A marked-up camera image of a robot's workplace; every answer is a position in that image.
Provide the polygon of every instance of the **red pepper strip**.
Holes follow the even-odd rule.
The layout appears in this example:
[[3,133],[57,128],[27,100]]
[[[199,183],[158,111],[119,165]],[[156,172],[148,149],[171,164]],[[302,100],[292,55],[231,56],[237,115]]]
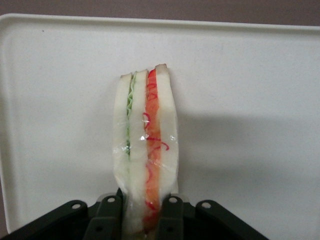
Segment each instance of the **red pepper strip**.
[[[151,141],[161,141],[160,138],[149,137],[149,136],[148,136],[146,139],[147,139],[147,140],[151,140]],[[165,150],[166,150],[166,151],[168,151],[168,150],[170,149],[170,148],[169,148],[169,145],[166,144],[165,142],[162,141],[161,144],[165,145],[165,147],[166,147]]]
[[155,208],[155,206],[153,205],[153,203],[150,202],[150,201],[145,201],[145,205],[147,205],[147,207],[150,208],[150,209],[153,210],[153,211],[157,210],[157,209]]
[[148,113],[146,113],[146,112],[144,112],[143,115],[145,115],[147,117],[147,122],[146,122],[146,125],[144,127],[144,129],[146,129],[150,125],[150,115]]
[[146,181],[146,183],[148,184],[150,182],[150,180],[152,179],[152,171],[151,171],[150,166],[148,164],[146,165],[146,168],[148,169],[148,174],[149,174],[148,179]]
[[150,90],[150,89],[154,89],[157,87],[157,84],[156,83],[149,83],[146,85],[146,87]]
[[148,100],[153,100],[153,99],[157,99],[158,98],[158,94],[156,93],[150,93],[149,94],[149,97],[148,97]]

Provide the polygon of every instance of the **green filling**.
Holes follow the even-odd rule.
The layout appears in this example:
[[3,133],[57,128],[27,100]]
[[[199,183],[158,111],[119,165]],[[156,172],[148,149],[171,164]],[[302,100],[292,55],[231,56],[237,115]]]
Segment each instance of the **green filling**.
[[130,125],[129,125],[129,118],[132,111],[132,103],[134,101],[133,94],[134,94],[134,87],[136,83],[136,76],[137,72],[133,74],[133,77],[130,81],[130,87],[129,87],[129,93],[127,98],[127,104],[126,104],[126,149],[125,152],[130,157]]

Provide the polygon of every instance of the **sandwich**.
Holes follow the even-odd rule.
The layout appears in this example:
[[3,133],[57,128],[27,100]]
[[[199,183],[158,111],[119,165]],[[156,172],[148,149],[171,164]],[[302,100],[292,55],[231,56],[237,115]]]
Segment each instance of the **sandwich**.
[[166,64],[122,75],[113,117],[114,176],[125,195],[122,231],[148,234],[177,185],[177,113]]

